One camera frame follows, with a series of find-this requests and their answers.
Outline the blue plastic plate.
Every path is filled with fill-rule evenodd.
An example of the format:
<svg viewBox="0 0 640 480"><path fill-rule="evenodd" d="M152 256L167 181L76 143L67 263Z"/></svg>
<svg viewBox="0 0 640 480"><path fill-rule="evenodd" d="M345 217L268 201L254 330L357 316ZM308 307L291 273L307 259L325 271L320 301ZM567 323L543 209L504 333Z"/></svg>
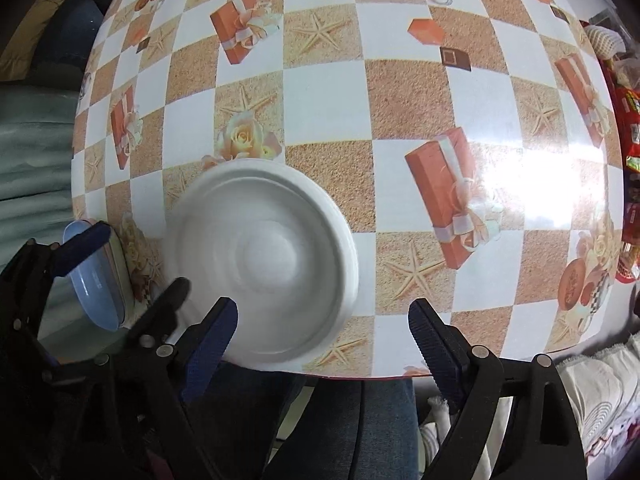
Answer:
<svg viewBox="0 0 640 480"><path fill-rule="evenodd" d="M70 281L90 321L116 332L125 318L111 244L106 243L70 272Z"/></svg>

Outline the white sneaker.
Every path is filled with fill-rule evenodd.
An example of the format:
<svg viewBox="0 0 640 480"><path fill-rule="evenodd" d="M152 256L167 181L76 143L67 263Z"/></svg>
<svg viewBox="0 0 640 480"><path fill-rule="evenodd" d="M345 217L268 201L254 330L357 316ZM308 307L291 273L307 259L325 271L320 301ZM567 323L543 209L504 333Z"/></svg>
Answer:
<svg viewBox="0 0 640 480"><path fill-rule="evenodd" d="M614 344L594 356L572 356L558 366L585 458L619 450L639 423L639 355Z"/></svg>

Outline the green curtain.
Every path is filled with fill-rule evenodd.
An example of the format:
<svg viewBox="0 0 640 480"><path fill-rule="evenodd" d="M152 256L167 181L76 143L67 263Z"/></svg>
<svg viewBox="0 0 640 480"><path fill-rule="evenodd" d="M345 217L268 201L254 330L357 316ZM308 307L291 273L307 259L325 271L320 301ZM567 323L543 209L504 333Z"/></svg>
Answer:
<svg viewBox="0 0 640 480"><path fill-rule="evenodd" d="M77 93L1 88L1 263L33 238L57 242L73 220L70 164Z"/></svg>

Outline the blue jeans leg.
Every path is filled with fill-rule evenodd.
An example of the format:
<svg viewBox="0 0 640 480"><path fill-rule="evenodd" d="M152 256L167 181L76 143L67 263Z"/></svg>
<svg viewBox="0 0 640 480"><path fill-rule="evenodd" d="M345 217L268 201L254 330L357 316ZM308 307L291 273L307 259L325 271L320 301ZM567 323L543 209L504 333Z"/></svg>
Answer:
<svg viewBox="0 0 640 480"><path fill-rule="evenodd" d="M220 466L233 479L415 479L418 418L409 379L320 379L302 416L273 452L303 375L224 364L209 385L224 443Z"/></svg>

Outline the checkered patterned tablecloth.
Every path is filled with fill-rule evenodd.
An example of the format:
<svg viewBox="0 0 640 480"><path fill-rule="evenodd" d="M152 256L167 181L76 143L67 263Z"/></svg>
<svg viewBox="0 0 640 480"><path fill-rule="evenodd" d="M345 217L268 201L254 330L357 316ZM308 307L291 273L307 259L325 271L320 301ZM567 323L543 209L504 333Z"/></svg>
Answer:
<svg viewBox="0 0 640 480"><path fill-rule="evenodd" d="M285 162L354 233L359 297L302 370L420 375L417 296L506 358L597 337L623 165L568 0L112 0L76 112L72 200L160 284L168 212L205 169Z"/></svg>

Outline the red snack packages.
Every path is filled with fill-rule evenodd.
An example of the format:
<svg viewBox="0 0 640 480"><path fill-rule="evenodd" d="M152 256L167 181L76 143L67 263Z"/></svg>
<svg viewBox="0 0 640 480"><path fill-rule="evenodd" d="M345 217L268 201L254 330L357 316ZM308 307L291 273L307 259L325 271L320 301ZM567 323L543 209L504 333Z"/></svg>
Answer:
<svg viewBox="0 0 640 480"><path fill-rule="evenodd" d="M615 30L582 22L608 85L620 142L624 178L623 247L616 278L639 279L639 52L628 50Z"/></svg>

